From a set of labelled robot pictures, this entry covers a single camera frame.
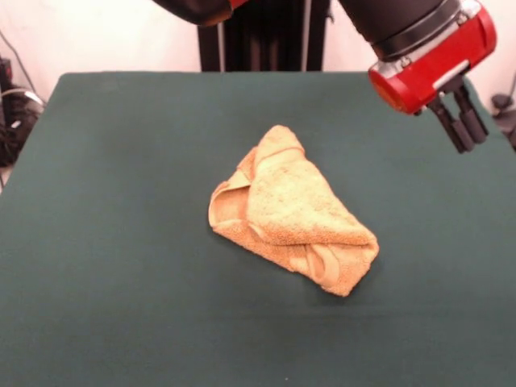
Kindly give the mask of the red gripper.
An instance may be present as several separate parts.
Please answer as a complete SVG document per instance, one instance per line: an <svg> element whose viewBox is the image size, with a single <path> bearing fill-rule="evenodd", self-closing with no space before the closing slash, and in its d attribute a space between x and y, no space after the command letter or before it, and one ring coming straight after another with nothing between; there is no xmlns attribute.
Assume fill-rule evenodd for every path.
<svg viewBox="0 0 516 387"><path fill-rule="evenodd" d="M485 7L479 2L461 2L458 15L433 40L400 59L378 61L368 76L378 94L397 111L416 114L427 105L462 154L468 151L468 134L473 143L482 144L489 132L463 78L455 78L452 86L462 122L437 96L453 77L492 54L496 44L496 28Z"/></svg>

